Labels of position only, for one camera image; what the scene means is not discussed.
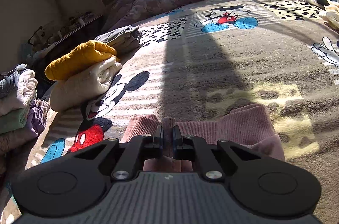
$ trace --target yellow towel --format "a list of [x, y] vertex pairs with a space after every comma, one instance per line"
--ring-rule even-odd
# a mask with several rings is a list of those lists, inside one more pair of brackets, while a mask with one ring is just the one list
[[90, 66], [116, 55], [114, 48], [103, 42], [90, 40], [78, 45], [61, 58], [53, 60], [46, 67], [45, 75], [52, 81], [65, 81]]

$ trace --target cartoon hand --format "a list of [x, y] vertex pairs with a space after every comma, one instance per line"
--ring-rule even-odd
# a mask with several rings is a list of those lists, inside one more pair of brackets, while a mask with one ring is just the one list
[[210, 24], [212, 22], [213, 22], [213, 20], [204, 20], [202, 22], [194, 23], [194, 26], [195, 27], [204, 27], [205, 25]]
[[312, 47], [312, 52], [316, 53], [324, 60], [329, 63], [334, 64], [339, 67], [339, 55], [333, 49], [332, 43], [328, 37], [323, 37], [322, 39], [324, 44], [314, 43]]

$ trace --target pink ribbed fabric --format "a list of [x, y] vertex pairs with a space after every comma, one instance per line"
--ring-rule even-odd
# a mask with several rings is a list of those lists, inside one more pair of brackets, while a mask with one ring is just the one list
[[246, 106], [243, 106], [243, 107], [239, 107], [239, 108], [237, 108], [237, 109], [232, 109], [232, 110], [230, 111], [230, 113], [239, 112], [239, 111], [246, 110], [246, 109], [250, 109], [250, 108], [256, 107], [256, 106], [262, 106], [262, 104], [249, 104], [249, 105], [246, 105]]
[[218, 139], [227, 139], [242, 145], [251, 146], [275, 135], [268, 111], [262, 104], [231, 112], [218, 123]]
[[134, 136], [137, 135], [153, 135], [155, 134], [157, 126], [159, 125], [161, 125], [161, 122], [158, 122], [156, 115], [153, 114], [133, 117], [129, 120], [128, 126], [120, 142], [129, 142]]
[[[164, 155], [172, 156], [172, 128], [178, 125], [182, 135], [202, 137], [209, 144], [216, 144], [219, 139], [228, 139], [250, 149], [285, 161], [279, 136], [275, 133], [267, 109], [262, 104], [250, 104], [234, 109], [219, 121], [178, 121], [166, 117], [158, 122], [155, 115], [140, 116], [130, 119], [121, 142], [128, 142], [133, 136], [154, 134], [158, 125], [164, 130]], [[163, 156], [160, 159], [146, 160], [147, 171], [192, 171], [189, 161], [176, 161]]]

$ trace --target folded clothes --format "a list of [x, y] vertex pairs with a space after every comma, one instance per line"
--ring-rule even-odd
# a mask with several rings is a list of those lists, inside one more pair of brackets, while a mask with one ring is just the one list
[[[46, 127], [45, 109], [48, 108], [47, 102], [36, 100], [28, 112], [27, 122], [23, 128], [0, 134], [0, 156], [38, 137]], [[34, 125], [35, 121], [38, 122], [38, 127]]]
[[[179, 121], [166, 117], [159, 122], [155, 115], [132, 118], [126, 128], [121, 142], [128, 142], [136, 135], [154, 134], [156, 127], [162, 125], [164, 138], [170, 141], [172, 128], [178, 125], [182, 135], [202, 137], [208, 144], [216, 144], [219, 139], [228, 139], [247, 148], [285, 161], [284, 152], [279, 136], [275, 133], [267, 109], [262, 104], [252, 104], [235, 109], [219, 121]], [[144, 170], [188, 171], [192, 169], [190, 162], [178, 162], [172, 158], [163, 157], [146, 160]]]
[[66, 81], [57, 81], [50, 94], [51, 108], [57, 112], [63, 111], [105, 93], [121, 67], [121, 63], [111, 57]]
[[116, 57], [114, 48], [105, 43], [87, 41], [75, 47], [68, 54], [53, 60], [45, 70], [45, 75], [52, 81], [65, 81], [71, 76], [84, 71], [92, 65]]
[[113, 47], [119, 55], [126, 54], [140, 46], [142, 32], [138, 31], [138, 29], [139, 27], [131, 25], [125, 26], [97, 36], [95, 40]]
[[19, 76], [18, 89], [0, 99], [0, 116], [28, 106], [35, 95], [35, 88], [38, 84], [34, 76], [33, 70], [26, 70]]
[[18, 89], [19, 76], [27, 69], [27, 64], [20, 64], [0, 81], [0, 99]]
[[0, 117], [0, 134], [23, 128], [27, 122], [28, 113], [37, 97], [36, 92], [26, 108], [17, 109]]

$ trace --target circular pad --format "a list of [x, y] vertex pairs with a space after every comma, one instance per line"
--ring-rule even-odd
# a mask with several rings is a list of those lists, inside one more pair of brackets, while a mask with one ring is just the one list
[[296, 218], [314, 211], [321, 195], [309, 172], [279, 160], [243, 161], [229, 189], [245, 208], [274, 218]]
[[274, 195], [286, 195], [294, 191], [297, 181], [286, 173], [266, 173], [259, 180], [259, 186]]
[[38, 188], [50, 195], [61, 195], [75, 188], [77, 182], [78, 180], [74, 175], [59, 171], [41, 177], [38, 180]]

